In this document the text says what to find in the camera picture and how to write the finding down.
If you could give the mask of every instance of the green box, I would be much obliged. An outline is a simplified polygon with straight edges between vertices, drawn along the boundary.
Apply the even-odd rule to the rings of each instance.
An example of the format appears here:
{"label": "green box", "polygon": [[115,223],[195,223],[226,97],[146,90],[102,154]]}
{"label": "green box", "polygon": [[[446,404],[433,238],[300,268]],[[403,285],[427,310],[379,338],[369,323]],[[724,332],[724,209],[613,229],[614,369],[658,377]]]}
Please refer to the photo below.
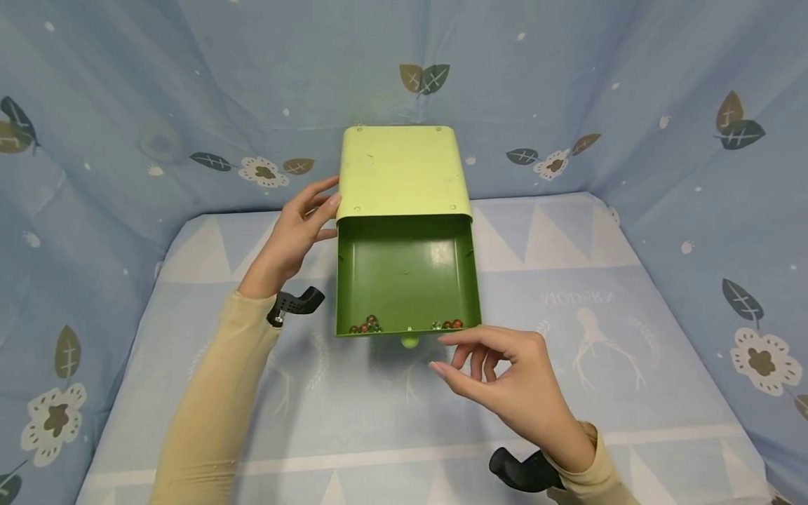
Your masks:
{"label": "green box", "polygon": [[[343,139],[336,335],[445,333],[482,322],[471,208],[448,127],[354,127]],[[351,333],[368,315],[381,331]]]}

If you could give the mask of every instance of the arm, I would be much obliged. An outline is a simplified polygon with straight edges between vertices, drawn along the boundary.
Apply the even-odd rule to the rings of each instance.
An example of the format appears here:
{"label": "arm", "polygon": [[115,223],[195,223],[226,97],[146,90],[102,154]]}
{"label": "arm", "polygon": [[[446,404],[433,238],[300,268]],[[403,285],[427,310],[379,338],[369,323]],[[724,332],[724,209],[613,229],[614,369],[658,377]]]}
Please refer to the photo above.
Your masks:
{"label": "arm", "polygon": [[228,295],[166,433],[151,503],[230,503],[255,392],[280,333],[266,319],[274,304]]}
{"label": "arm", "polygon": [[319,193],[337,181],[313,183],[284,207],[238,290],[225,300],[219,329],[168,427],[153,505],[230,503],[261,373],[280,333],[267,313],[311,246],[336,236],[322,227],[336,214],[339,194]]}
{"label": "arm", "polygon": [[547,496],[558,505],[639,505],[614,468],[597,428],[590,423],[580,423],[579,426],[595,448],[595,458],[583,472],[574,473],[562,468],[552,457],[545,456],[558,470],[567,489],[551,487]]}
{"label": "arm", "polygon": [[[559,505],[638,505],[614,469],[603,437],[570,412],[544,337],[478,326],[443,335],[439,341],[457,348],[451,364],[432,362],[430,368],[452,391],[491,410],[541,449],[568,490],[551,488],[550,498]],[[471,376],[460,372],[469,357]],[[511,367],[497,376],[494,368],[500,360],[510,361]]]}

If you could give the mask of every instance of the fingernail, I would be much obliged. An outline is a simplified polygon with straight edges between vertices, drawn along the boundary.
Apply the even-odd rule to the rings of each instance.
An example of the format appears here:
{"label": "fingernail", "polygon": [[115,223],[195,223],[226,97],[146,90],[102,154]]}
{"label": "fingernail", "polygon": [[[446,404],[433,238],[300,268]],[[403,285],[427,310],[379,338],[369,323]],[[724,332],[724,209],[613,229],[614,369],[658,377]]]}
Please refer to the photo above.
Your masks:
{"label": "fingernail", "polygon": [[446,372],[435,361],[430,361],[429,362],[429,368],[431,368],[433,372],[440,375],[441,378],[446,377]]}

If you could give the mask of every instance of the bed sheet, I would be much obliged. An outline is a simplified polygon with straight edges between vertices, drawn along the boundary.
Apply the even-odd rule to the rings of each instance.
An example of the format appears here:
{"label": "bed sheet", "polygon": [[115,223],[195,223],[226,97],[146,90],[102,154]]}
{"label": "bed sheet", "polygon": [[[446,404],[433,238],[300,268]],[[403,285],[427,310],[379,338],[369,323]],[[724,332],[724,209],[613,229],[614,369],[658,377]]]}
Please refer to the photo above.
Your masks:
{"label": "bed sheet", "polygon": [[[626,241],[588,193],[473,202],[486,323],[538,330],[573,412],[605,434],[641,503],[767,503],[764,464]],[[162,438],[226,293],[277,213],[202,216],[175,239],[78,503],[145,503]],[[287,319],[267,362],[235,503],[553,503],[487,469],[535,448],[455,397],[422,339],[335,339],[335,243],[286,290],[327,293]]]}

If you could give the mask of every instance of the fabric backdrop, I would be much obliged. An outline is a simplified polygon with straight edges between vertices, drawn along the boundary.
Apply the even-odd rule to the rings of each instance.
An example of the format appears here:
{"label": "fabric backdrop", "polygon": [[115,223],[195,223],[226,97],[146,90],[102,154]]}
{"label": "fabric backdrop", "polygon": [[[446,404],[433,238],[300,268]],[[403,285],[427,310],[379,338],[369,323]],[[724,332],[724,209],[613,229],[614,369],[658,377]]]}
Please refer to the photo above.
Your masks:
{"label": "fabric backdrop", "polygon": [[800,0],[4,2],[0,503],[73,502],[182,223],[279,208],[357,123],[451,126],[473,198],[612,206],[808,500],[806,22]]}

